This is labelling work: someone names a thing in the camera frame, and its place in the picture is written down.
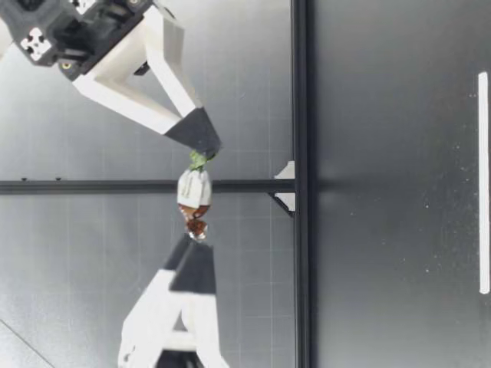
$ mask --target black surface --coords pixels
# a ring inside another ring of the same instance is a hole
[[[203,368],[203,365],[196,353],[165,350],[159,358],[157,368]]]
[[[207,159],[214,157],[222,148],[222,141],[204,107],[188,113],[165,136],[192,148]]]
[[[194,294],[216,294],[215,262],[213,249],[187,237],[188,249],[179,263],[176,276],[170,284],[171,291]]]
[[[479,290],[482,0],[316,0],[313,367],[491,365]]]
[[[0,196],[66,195],[111,193],[176,193],[175,180],[55,180],[20,182],[0,181]],[[294,192],[290,179],[214,180],[214,193],[284,193]]]

